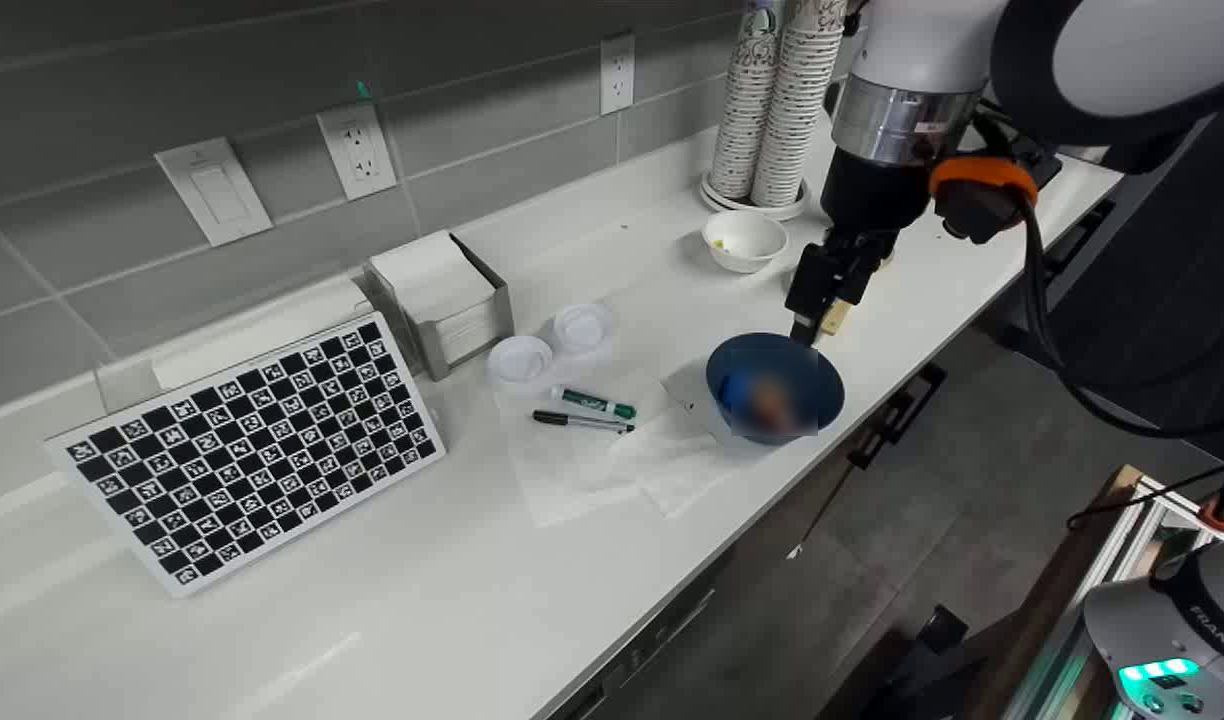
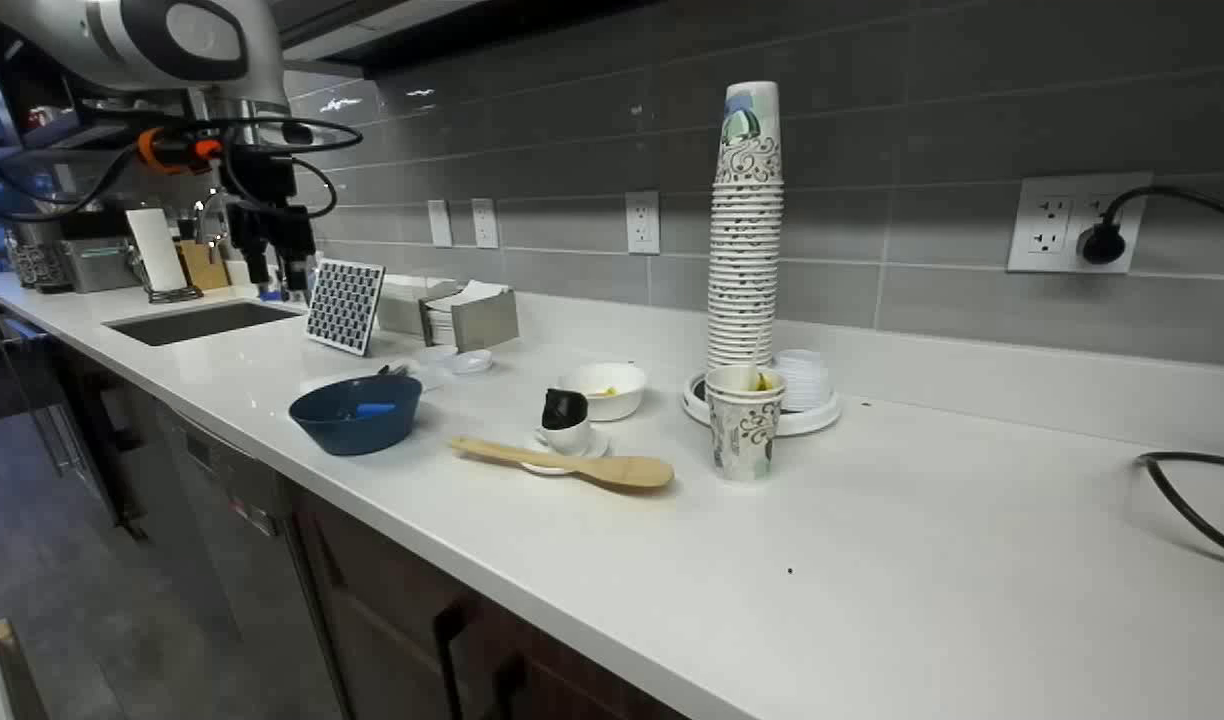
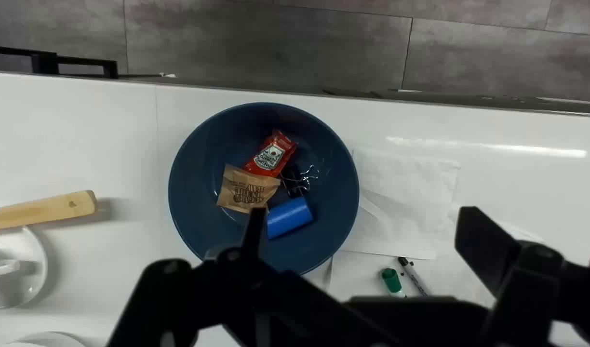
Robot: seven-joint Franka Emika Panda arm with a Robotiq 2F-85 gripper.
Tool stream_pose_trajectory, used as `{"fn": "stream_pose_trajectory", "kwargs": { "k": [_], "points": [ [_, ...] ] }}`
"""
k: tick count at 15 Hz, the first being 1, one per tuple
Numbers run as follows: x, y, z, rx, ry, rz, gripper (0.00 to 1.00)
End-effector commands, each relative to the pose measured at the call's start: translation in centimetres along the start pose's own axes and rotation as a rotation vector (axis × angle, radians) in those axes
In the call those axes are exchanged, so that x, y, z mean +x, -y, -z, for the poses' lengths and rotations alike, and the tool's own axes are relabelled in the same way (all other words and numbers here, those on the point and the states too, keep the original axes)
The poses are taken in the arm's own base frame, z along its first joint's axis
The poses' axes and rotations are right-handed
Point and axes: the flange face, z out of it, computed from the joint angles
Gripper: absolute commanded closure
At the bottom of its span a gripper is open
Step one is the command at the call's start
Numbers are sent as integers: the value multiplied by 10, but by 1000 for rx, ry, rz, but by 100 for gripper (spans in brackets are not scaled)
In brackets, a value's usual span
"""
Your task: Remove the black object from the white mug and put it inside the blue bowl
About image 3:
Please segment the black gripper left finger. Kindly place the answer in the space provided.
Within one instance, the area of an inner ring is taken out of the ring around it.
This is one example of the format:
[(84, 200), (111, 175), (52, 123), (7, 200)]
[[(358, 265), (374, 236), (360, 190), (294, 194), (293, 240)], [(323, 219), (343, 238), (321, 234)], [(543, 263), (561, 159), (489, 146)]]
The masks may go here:
[(240, 347), (397, 347), (399, 338), (294, 271), (262, 259), (266, 209), (252, 207), (239, 246), (200, 265), (152, 261), (107, 347), (192, 347), (221, 325)]

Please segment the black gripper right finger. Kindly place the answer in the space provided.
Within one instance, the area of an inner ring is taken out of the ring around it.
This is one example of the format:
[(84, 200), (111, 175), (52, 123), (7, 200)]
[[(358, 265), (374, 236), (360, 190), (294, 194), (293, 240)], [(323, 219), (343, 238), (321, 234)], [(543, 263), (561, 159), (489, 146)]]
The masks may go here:
[(458, 209), (455, 250), (495, 296), (480, 333), (483, 347), (551, 347), (555, 321), (590, 342), (590, 263), (514, 238), (476, 205)]

